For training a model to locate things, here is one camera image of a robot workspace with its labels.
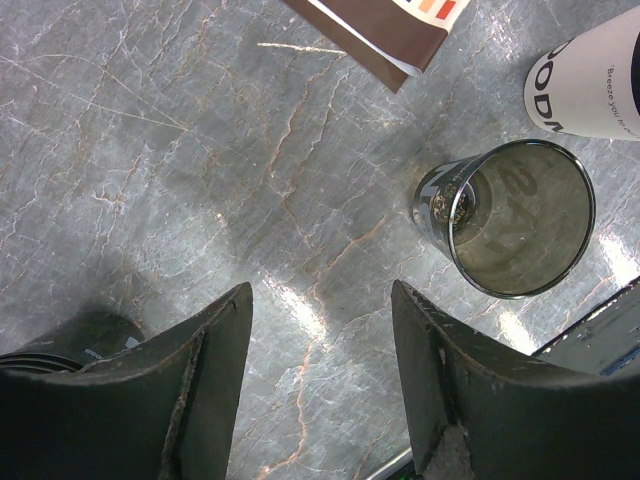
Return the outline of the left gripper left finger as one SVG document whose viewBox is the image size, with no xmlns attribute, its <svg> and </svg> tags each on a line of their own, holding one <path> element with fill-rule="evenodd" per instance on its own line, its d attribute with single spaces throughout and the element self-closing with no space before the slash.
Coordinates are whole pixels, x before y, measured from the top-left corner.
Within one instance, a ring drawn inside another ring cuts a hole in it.
<svg viewBox="0 0 640 480">
<path fill-rule="evenodd" d="M 222 479 L 252 328 L 242 283 L 73 373 L 1 369 L 5 479 Z"/>
</svg>

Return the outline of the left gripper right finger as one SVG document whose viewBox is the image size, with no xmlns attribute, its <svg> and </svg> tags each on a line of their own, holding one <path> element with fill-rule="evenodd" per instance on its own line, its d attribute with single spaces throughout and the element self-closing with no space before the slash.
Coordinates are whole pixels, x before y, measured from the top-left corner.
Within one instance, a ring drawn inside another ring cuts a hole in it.
<svg viewBox="0 0 640 480">
<path fill-rule="evenodd" d="M 600 376 L 521 353 L 392 288 L 417 473 L 474 479 L 635 479 L 639 372 Z"/>
</svg>

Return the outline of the white paper cup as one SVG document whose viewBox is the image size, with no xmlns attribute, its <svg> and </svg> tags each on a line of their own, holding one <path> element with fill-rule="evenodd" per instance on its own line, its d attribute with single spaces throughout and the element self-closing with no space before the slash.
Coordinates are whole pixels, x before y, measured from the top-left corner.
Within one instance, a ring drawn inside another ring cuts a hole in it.
<svg viewBox="0 0 640 480">
<path fill-rule="evenodd" d="M 546 131 L 637 141 L 639 8 L 540 57 L 523 99 L 529 118 Z"/>
</svg>

